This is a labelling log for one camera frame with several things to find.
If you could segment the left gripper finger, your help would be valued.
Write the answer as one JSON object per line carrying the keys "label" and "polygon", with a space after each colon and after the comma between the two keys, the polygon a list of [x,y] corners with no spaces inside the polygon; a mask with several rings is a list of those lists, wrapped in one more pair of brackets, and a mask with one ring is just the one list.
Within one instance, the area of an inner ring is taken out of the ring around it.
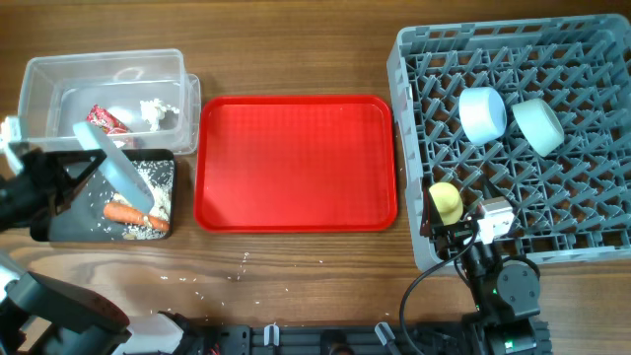
{"label": "left gripper finger", "polygon": [[77,194],[106,158],[101,149],[48,152],[54,167],[54,183],[61,195]]}
{"label": "left gripper finger", "polygon": [[68,181],[64,181],[64,185],[57,191],[54,198],[55,207],[53,208],[53,215],[57,216],[69,210],[73,202],[95,177],[95,175],[92,175],[84,179],[71,178]]}

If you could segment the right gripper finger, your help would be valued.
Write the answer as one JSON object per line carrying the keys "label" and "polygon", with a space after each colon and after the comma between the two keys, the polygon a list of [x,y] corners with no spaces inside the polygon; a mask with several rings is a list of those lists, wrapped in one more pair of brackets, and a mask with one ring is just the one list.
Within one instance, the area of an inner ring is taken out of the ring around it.
{"label": "right gripper finger", "polygon": [[425,237],[432,237],[435,228],[442,225],[442,218],[434,199],[428,189],[423,190],[423,211],[419,234]]}
{"label": "right gripper finger", "polygon": [[499,188],[493,184],[487,177],[481,178],[482,184],[482,194],[485,200],[504,197],[504,194],[499,190]]}

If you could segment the yellow cup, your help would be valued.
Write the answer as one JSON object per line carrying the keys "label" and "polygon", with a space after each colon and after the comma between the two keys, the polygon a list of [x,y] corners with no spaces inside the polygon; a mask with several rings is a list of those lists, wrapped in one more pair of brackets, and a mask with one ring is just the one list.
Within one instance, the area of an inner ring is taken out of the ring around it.
{"label": "yellow cup", "polygon": [[429,188],[429,192],[443,224],[458,222],[463,214],[463,202],[458,189],[449,182],[437,182]]}

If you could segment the red snack wrapper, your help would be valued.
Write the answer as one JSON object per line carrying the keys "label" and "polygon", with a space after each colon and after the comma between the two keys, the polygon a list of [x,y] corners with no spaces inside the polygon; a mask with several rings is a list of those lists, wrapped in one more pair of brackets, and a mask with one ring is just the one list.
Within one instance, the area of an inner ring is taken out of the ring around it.
{"label": "red snack wrapper", "polygon": [[126,125],[99,105],[94,105],[91,108],[86,120],[101,129],[105,134],[126,134],[130,132]]}

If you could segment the light blue plate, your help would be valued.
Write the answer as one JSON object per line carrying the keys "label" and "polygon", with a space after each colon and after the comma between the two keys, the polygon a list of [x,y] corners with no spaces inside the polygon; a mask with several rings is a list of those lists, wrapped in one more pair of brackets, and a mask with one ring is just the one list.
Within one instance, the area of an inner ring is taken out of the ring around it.
{"label": "light blue plate", "polygon": [[90,122],[75,123],[73,132],[85,151],[102,150],[105,153],[105,159],[99,165],[104,178],[135,209],[148,214],[155,203],[152,191],[125,154]]}

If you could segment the orange carrot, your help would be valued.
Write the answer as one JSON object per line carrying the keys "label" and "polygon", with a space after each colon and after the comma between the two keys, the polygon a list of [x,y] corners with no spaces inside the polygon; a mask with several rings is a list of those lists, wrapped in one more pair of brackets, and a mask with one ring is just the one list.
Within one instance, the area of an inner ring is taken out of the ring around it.
{"label": "orange carrot", "polygon": [[117,223],[144,226],[161,232],[167,232],[170,229],[168,221],[143,214],[130,206],[118,202],[110,202],[106,204],[104,208],[104,215],[106,219]]}

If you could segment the white tissue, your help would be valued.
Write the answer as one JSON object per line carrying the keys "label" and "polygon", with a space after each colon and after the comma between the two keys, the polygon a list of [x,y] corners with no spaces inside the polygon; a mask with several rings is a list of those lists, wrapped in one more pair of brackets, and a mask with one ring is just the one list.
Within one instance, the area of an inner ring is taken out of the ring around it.
{"label": "white tissue", "polygon": [[140,102],[141,118],[151,132],[173,129],[176,126],[180,110],[177,106],[165,103],[161,99]]}

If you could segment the light blue bowl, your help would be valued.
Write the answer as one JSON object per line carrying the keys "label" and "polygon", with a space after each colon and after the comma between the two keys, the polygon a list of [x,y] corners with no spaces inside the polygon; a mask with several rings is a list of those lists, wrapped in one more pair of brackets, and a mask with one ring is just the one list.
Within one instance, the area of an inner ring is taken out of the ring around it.
{"label": "light blue bowl", "polygon": [[492,87],[464,89],[458,98],[458,114],[466,138],[474,145],[484,145],[506,131],[505,104]]}

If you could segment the green bowl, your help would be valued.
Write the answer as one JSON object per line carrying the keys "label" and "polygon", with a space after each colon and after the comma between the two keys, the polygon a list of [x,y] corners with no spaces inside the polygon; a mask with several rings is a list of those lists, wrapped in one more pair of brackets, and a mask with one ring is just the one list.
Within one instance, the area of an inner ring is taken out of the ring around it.
{"label": "green bowl", "polygon": [[542,99],[512,106],[517,125],[535,153],[546,157],[564,142],[564,130],[552,108]]}

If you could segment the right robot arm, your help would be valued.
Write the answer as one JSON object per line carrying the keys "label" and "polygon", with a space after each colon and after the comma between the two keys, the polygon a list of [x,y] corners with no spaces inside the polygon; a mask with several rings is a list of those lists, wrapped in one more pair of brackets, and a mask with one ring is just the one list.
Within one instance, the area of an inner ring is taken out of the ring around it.
{"label": "right robot arm", "polygon": [[535,354],[544,349],[537,338],[540,271],[524,256],[503,257],[495,242],[514,231],[516,208],[487,178],[483,199],[466,215],[449,198],[445,206],[423,188],[420,231],[456,254],[448,262],[461,266],[476,312],[462,318],[463,337],[473,354]]}

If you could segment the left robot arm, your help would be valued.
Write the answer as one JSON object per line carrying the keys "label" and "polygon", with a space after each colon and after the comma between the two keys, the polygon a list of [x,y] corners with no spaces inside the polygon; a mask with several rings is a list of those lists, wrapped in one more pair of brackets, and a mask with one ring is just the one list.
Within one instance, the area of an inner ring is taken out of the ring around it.
{"label": "left robot arm", "polygon": [[[101,150],[24,155],[23,169],[1,180],[1,230],[22,228],[70,206],[81,185],[105,160]],[[33,318],[50,326],[30,354],[176,354],[184,330],[164,313],[130,320],[91,290],[3,265],[1,352],[20,354],[23,328]]]}

